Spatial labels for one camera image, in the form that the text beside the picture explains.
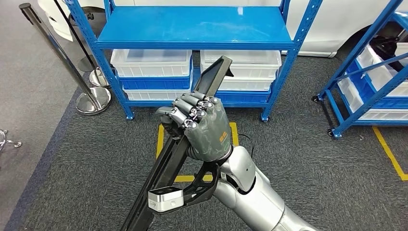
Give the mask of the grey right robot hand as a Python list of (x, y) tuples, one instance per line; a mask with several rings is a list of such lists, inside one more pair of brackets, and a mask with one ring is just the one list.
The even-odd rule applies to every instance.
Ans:
[(193, 91), (176, 98), (156, 115), (170, 137), (190, 142), (187, 155), (205, 162), (223, 159), (231, 150), (231, 129), (221, 100)]

